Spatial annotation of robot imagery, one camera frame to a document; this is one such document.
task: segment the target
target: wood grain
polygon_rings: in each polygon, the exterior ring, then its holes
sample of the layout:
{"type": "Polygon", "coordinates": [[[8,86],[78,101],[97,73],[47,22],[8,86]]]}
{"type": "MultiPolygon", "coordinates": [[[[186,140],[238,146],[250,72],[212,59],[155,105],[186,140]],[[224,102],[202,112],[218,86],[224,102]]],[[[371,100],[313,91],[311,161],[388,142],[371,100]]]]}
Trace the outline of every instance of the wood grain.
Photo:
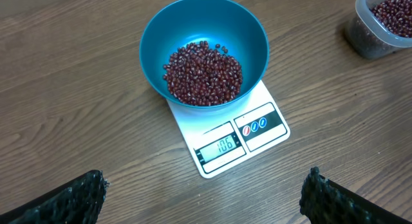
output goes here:
{"type": "Polygon", "coordinates": [[[355,0],[235,0],[267,31],[263,81],[292,136],[211,180],[138,60],[175,0],[29,1],[0,10],[0,213],[100,169],[99,223],[308,223],[318,165],[412,221],[412,51],[360,58],[341,33],[355,0]]]}

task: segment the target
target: scale button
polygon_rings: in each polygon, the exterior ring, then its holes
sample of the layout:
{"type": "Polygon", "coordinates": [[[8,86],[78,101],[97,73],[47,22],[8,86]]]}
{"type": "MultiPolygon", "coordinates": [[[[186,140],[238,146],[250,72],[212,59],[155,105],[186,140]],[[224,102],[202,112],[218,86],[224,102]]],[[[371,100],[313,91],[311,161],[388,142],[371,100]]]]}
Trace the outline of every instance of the scale button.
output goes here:
{"type": "Polygon", "coordinates": [[[249,125],[246,125],[245,127],[243,127],[242,134],[243,134],[243,136],[248,136],[250,134],[249,125]]]}
{"type": "Polygon", "coordinates": [[[256,121],[253,122],[252,125],[250,125],[250,126],[251,126],[251,129],[252,129],[253,132],[255,132],[259,129],[259,124],[256,121]]]}
{"type": "Polygon", "coordinates": [[[266,118],[265,118],[265,117],[260,118],[260,120],[259,120],[259,127],[260,127],[260,128],[264,128],[264,127],[266,127],[266,124],[267,124],[266,118]]]}

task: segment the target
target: blue button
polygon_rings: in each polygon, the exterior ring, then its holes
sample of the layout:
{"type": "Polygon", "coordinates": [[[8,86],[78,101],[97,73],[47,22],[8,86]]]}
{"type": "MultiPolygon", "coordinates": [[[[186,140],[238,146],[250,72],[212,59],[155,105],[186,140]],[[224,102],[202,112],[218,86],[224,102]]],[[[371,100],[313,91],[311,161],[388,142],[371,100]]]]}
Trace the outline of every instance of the blue button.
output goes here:
{"type": "Polygon", "coordinates": [[[252,125],[250,125],[250,128],[253,132],[257,131],[259,129],[259,124],[258,122],[253,122],[252,125]]]}
{"type": "Polygon", "coordinates": [[[266,127],[266,124],[267,124],[268,122],[266,121],[266,118],[265,117],[263,117],[263,118],[260,118],[260,120],[259,120],[259,127],[260,128],[264,128],[264,127],[266,127]]]}

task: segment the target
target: kitchen scale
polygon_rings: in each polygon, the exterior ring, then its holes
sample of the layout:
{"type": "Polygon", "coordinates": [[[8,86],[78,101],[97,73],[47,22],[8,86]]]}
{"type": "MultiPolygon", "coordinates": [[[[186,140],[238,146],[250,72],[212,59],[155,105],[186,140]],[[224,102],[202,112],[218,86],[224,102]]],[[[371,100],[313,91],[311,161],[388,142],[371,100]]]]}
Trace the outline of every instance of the kitchen scale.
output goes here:
{"type": "Polygon", "coordinates": [[[193,109],[167,102],[204,178],[212,178],[290,136],[262,81],[247,96],[224,108],[193,109]]]}

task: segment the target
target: bowl rim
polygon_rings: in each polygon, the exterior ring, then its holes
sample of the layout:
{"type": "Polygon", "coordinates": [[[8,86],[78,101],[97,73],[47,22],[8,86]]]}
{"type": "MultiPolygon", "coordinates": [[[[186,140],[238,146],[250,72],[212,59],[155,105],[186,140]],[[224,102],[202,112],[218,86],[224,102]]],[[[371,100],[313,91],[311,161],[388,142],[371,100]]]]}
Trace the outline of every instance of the bowl rim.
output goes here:
{"type": "Polygon", "coordinates": [[[244,93],[243,95],[241,95],[241,96],[239,96],[239,97],[236,97],[234,100],[232,100],[232,101],[230,101],[230,102],[227,102],[227,103],[224,103],[224,104],[218,104],[218,105],[213,105],[213,106],[194,106],[194,105],[190,105],[190,104],[184,104],[184,103],[180,102],[179,100],[175,100],[175,99],[170,99],[170,98],[168,98],[166,95],[164,95],[163,92],[161,92],[158,88],[156,88],[156,86],[154,86],[154,84],[152,83],[151,79],[147,76],[146,71],[144,70],[144,67],[143,67],[143,65],[142,65],[142,61],[141,61],[141,59],[142,59],[142,52],[141,52],[141,49],[142,49],[142,40],[143,40],[144,35],[145,35],[146,31],[147,31],[147,28],[150,26],[150,24],[151,24],[152,21],[156,18],[156,16],[158,16],[158,15],[159,15],[161,12],[163,12],[166,8],[169,8],[170,6],[172,6],[172,5],[176,4],[176,3],[179,3],[179,2],[181,2],[181,1],[184,1],[184,0],[177,0],[177,1],[175,1],[175,2],[173,2],[173,3],[171,3],[171,4],[169,4],[169,5],[165,6],[164,8],[162,8],[159,12],[156,13],[156,15],[154,15],[154,16],[150,19],[150,21],[148,22],[148,24],[147,24],[146,27],[144,28],[142,37],[140,38],[140,44],[139,44],[139,61],[140,61],[140,67],[142,67],[142,71],[143,71],[143,74],[144,74],[145,78],[149,81],[151,87],[152,87],[154,90],[156,90],[157,93],[159,93],[161,96],[163,96],[163,98],[166,98],[167,100],[169,100],[169,101],[171,101],[171,102],[174,102],[175,104],[178,104],[178,105],[181,105],[181,106],[185,106],[185,107],[189,107],[189,108],[194,108],[194,109],[207,109],[207,108],[212,108],[212,107],[213,107],[213,108],[217,108],[217,107],[227,106],[227,105],[229,105],[229,104],[232,104],[233,102],[238,101],[239,99],[242,99],[244,96],[248,95],[248,94],[256,87],[256,85],[259,83],[259,81],[260,81],[260,80],[263,78],[263,76],[265,75],[265,72],[266,72],[266,69],[267,69],[268,63],[269,63],[270,46],[269,46],[268,35],[267,35],[266,31],[265,31],[265,28],[264,28],[263,25],[260,23],[259,19],[258,19],[251,11],[249,11],[247,8],[245,8],[245,7],[242,6],[241,4],[239,4],[239,3],[235,2],[235,1],[232,1],[232,0],[226,0],[226,1],[228,1],[228,2],[230,2],[230,3],[233,3],[233,4],[237,5],[237,6],[239,6],[240,8],[244,9],[246,12],[248,12],[248,13],[255,19],[255,21],[258,23],[258,25],[259,25],[260,28],[262,29],[263,34],[265,35],[266,46],[267,46],[266,63],[265,63],[265,66],[264,66],[264,68],[263,68],[262,74],[259,76],[259,79],[255,82],[255,84],[254,84],[248,91],[246,91],[246,93],[244,93]]]}

